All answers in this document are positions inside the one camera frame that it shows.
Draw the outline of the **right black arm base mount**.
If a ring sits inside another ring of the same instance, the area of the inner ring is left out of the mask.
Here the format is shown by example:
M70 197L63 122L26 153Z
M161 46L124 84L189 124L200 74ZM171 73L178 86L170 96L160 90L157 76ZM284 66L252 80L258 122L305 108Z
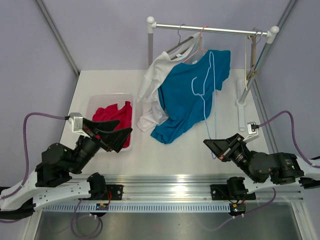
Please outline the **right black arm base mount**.
M256 194L249 193L244 180L244 177L231 177L224 184L211 184L211 199L213 201L229 201L233 204L242 203L245 200L256 200Z

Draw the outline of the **light blue wire hanger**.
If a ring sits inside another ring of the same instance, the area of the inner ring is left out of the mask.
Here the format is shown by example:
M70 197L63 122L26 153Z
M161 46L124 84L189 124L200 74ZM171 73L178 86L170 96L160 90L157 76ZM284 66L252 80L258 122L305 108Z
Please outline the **light blue wire hanger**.
M195 97L199 97L202 100L202 104L203 104L203 120L204 120L204 124L205 124L205 128L206 128L206 132L207 132L207 136L209 140L213 140L212 136L211 136L211 131L209 128L209 124L208 124L208 117L211 114L211 111L209 110L209 96L208 96L208 91L207 91L207 82L209 79L209 73L212 72L213 73L213 94L211 94L211 100L213 100L212 105L214 105L214 110L216 110L216 65L215 65L215 55L213 53L213 51L209 51L208 54L208 68L206 70L206 75L204 77L204 80L202 81L202 92L199 91L195 91L195 81L198 79L197 76L195 76L192 80L191 80L191 92Z

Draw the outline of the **blue t shirt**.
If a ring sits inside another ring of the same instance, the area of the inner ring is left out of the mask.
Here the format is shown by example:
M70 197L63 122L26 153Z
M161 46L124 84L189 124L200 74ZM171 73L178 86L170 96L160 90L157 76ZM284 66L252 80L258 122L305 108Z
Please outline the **blue t shirt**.
M204 120L203 102L191 91L191 81L194 77L195 91L202 92L202 83L209 66L209 52L213 51L215 58L216 90L220 91L223 82L230 75L230 50L208 50L195 64L180 63L173 67L158 90L159 102L168 115L167 120L157 125L151 136L163 144L171 144L175 139L187 132L194 124ZM209 73L207 82L208 110L212 110L214 81L213 73Z

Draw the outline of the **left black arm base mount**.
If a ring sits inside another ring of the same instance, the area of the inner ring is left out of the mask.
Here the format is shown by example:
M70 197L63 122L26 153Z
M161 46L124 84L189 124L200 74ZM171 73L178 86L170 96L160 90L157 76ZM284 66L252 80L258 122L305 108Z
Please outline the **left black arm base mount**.
M106 183L106 179L98 172L93 173L88 179L90 197L87 200L121 201L124 186L121 184Z

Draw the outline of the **red t shirt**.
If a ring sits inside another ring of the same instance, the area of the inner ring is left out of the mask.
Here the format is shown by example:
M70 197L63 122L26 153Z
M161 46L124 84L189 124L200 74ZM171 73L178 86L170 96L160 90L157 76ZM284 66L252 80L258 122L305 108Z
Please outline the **red t shirt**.
M115 130L120 130L132 126L133 108L130 101L126 101L124 106L118 109L118 104L112 104L106 108L99 107L92 117L93 122L105 122L119 120Z

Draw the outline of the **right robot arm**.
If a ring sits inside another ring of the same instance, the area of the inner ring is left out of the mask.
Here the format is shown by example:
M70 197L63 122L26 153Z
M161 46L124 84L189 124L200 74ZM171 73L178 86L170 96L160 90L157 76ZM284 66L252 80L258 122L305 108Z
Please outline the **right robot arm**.
M225 139L205 139L203 143L218 160L234 163L245 174L226 181L226 193L232 199L277 185L320 187L320 170L295 154L249 150L245 138L238 133Z

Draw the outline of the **pink wire hanger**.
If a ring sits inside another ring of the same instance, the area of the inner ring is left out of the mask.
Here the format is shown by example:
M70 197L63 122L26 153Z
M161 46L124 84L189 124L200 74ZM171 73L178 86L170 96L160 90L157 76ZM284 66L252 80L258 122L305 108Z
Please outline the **pink wire hanger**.
M199 34L199 41L198 41L198 47L197 47L197 49L196 49L196 51L193 53L193 54L191 54L190 56L188 56L188 58L186 58L184 61L183 61L183 63L186 63L190 58L192 58L194 55L196 55L198 52L207 52L208 50L207 49L204 49L203 48L203 31L204 31L204 29L205 28L208 28L209 27L209 25L205 25L202 29L201 29L201 31L200 31L200 34Z

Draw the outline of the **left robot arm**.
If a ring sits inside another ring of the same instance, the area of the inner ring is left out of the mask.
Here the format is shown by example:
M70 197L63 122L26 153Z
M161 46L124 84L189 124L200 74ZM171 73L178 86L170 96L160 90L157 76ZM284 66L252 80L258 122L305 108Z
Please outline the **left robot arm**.
M66 185L73 175L103 149L120 152L132 132L131 127L117 129L120 121L94 122L80 113L63 117L79 138L75 148L53 143L41 154L41 163L28 176L12 187L0 189L0 221L15 223L37 210L67 200L101 200L110 192L105 177L97 172L78 183Z

